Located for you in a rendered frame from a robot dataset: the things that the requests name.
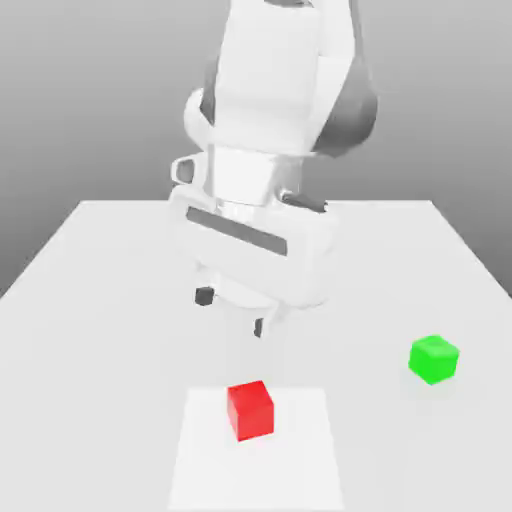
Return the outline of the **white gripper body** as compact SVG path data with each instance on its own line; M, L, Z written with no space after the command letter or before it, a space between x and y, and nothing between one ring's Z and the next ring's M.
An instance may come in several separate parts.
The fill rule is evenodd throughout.
M170 195L174 239L212 273L219 294L248 308L261 308L265 300L292 308L326 300L336 214L277 201L249 208L240 220L214 207L213 198L194 187L176 187Z

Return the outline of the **small red cube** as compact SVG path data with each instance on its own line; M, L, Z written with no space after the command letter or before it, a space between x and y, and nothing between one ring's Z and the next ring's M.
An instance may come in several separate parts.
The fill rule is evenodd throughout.
M274 432L274 402L261 380L228 387L227 414L238 442Z

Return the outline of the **small green cube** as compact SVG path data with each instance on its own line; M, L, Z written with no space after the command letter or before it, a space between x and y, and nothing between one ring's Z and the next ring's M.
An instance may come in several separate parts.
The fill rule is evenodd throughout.
M409 353L409 369L429 385L455 375L460 350L440 335L414 341Z

